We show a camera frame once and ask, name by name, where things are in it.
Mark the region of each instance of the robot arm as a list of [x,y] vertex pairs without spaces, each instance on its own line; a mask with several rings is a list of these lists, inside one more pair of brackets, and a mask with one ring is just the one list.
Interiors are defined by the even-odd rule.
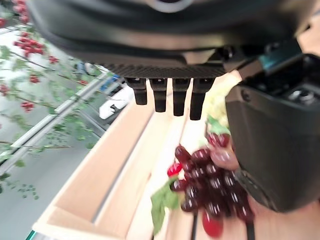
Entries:
[[238,70],[226,97],[241,184],[278,212],[320,197],[320,58],[296,37],[316,0],[32,0],[39,32],[68,54],[126,78],[139,105],[183,115],[194,78],[190,118],[201,117],[216,77]]

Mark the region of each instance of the finger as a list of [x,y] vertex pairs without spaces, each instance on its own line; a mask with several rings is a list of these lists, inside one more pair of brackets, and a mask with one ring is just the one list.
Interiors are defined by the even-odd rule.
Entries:
[[233,171],[239,167],[237,157],[230,148],[217,147],[211,151],[210,157],[220,168]]

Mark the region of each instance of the black cable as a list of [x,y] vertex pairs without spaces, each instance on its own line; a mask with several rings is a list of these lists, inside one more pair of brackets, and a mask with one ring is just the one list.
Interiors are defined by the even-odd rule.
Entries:
[[247,222],[246,226],[246,236],[247,240],[255,240],[255,224],[253,222]]

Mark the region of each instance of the hand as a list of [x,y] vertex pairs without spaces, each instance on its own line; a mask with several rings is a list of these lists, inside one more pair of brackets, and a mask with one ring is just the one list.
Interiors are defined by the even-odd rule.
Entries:
[[[224,169],[236,170],[239,167],[231,143],[226,148],[212,150],[211,159]],[[248,201],[255,214],[255,240],[320,240],[318,201],[290,213],[274,212],[256,202],[251,196],[248,197]],[[244,223],[235,218],[224,219],[223,234],[219,239],[247,240]]]

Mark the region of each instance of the grapes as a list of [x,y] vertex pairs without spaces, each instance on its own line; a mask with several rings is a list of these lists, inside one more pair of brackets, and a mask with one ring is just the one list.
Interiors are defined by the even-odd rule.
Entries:
[[184,162],[182,163],[182,168],[185,172],[191,172],[196,168],[196,164],[193,161]]
[[199,149],[191,155],[191,160],[196,164],[205,164],[212,162],[210,158],[210,153],[211,152],[209,148]]
[[222,174],[223,169],[211,163],[205,167],[205,171],[209,177],[218,177]]
[[181,209],[184,212],[192,213],[197,211],[199,208],[199,204],[195,199],[186,198],[184,202],[181,204]]
[[220,135],[216,133],[209,133],[206,136],[206,139],[208,140],[209,144],[213,147],[226,148],[230,141],[230,135],[227,133],[223,133]]
[[175,149],[175,157],[180,163],[172,165],[168,175],[184,170],[184,179],[174,181],[170,189],[174,192],[184,191],[185,200],[181,204],[184,212],[195,213],[202,208],[205,210],[202,215],[203,228],[209,236],[217,238],[223,231],[222,218],[237,216],[251,223],[255,216],[248,203],[248,194],[237,181],[234,172],[212,161],[212,154],[227,149],[225,147],[230,144],[230,135],[210,133],[207,139],[214,151],[201,148],[190,155],[179,145]]
[[186,163],[191,158],[190,153],[181,145],[175,148],[174,155],[181,164]]
[[174,192],[180,192],[186,190],[187,186],[189,183],[187,180],[181,179],[181,180],[175,180],[173,183],[170,185],[170,189]]
[[207,174],[203,168],[199,167],[192,170],[191,176],[196,181],[199,181],[201,179],[204,179],[207,176]]
[[210,217],[207,212],[202,214],[203,229],[212,238],[219,238],[222,235],[224,225],[221,220]]

